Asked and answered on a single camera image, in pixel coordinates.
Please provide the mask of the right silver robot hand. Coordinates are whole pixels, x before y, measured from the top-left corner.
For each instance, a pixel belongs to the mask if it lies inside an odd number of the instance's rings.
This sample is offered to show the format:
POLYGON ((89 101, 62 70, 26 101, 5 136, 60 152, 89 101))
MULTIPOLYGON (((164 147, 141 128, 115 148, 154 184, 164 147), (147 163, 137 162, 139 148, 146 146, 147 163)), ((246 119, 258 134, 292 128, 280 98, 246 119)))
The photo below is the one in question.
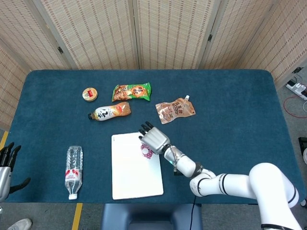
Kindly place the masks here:
POLYGON ((170 139, 157 127, 146 121, 139 129, 139 139, 146 144, 155 154, 164 154, 166 148, 170 145, 170 139))

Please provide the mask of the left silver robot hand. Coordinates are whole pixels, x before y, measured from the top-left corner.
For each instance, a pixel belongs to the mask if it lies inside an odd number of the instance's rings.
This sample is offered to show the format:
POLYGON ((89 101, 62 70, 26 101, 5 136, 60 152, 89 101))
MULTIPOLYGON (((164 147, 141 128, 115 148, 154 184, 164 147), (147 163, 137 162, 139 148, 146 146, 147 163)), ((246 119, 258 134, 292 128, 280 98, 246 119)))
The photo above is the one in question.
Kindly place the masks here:
POLYGON ((10 194, 25 188, 31 181, 26 178, 21 184, 11 186, 12 173, 21 145, 14 147, 14 142, 0 150, 0 202, 4 202, 10 194))

